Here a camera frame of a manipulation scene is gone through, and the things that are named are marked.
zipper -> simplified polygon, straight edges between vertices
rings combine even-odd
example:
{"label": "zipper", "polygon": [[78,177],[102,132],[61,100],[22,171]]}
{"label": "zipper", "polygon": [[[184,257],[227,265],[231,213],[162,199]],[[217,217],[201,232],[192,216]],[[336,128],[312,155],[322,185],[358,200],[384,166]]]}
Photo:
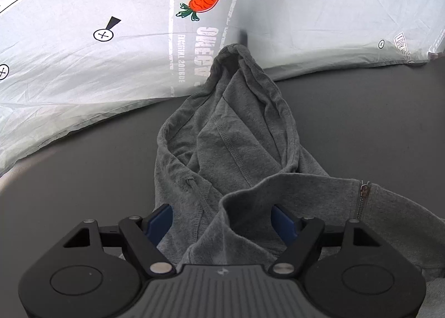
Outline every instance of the zipper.
{"label": "zipper", "polygon": [[371,181],[363,183],[362,180],[359,192],[357,212],[355,213],[355,219],[361,220],[363,216],[364,207],[366,206],[366,202],[368,200],[370,192],[371,192]]}

gray table surface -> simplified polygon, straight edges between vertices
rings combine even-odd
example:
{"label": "gray table surface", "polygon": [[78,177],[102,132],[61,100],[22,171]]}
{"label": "gray table surface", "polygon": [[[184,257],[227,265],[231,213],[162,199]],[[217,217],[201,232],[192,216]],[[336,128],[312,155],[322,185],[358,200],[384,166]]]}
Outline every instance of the gray table surface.
{"label": "gray table surface", "polygon": [[[371,180],[445,217],[445,58],[278,82],[302,145],[333,177]],[[0,317],[25,318],[22,273],[81,220],[153,208],[156,136],[176,98],[85,128],[0,178]]]}

gray hoodie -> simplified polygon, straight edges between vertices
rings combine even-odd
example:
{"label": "gray hoodie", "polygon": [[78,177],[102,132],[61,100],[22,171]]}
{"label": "gray hoodie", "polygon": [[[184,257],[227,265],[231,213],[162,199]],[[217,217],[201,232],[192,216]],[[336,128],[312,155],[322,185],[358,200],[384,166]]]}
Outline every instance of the gray hoodie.
{"label": "gray hoodie", "polygon": [[[422,271],[418,317],[445,317],[445,222],[371,184],[330,177],[301,145],[291,110],[246,47],[221,50],[200,92],[157,138],[156,207],[172,205],[158,248],[183,264],[264,264],[286,248],[270,223],[273,204],[330,225],[360,218]],[[333,253],[324,248],[321,259]]]}

white cloth backdrop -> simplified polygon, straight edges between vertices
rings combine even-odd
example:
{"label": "white cloth backdrop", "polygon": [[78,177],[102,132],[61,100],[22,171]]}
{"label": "white cloth backdrop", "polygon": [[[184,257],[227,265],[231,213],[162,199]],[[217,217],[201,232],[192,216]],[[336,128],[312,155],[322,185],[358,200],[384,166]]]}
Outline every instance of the white cloth backdrop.
{"label": "white cloth backdrop", "polygon": [[0,0],[0,176],[69,131],[196,91],[242,31],[275,80],[425,62],[445,35],[445,0],[215,1]]}

gray textured base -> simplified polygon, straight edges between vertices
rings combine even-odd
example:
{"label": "gray textured base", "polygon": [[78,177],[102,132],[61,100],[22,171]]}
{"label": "gray textured base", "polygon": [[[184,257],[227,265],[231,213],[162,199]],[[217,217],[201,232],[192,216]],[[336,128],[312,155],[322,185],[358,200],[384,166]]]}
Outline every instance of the gray textured base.
{"label": "gray textured base", "polygon": [[288,279],[260,265],[185,265],[171,279],[153,281],[121,318],[327,318]]}

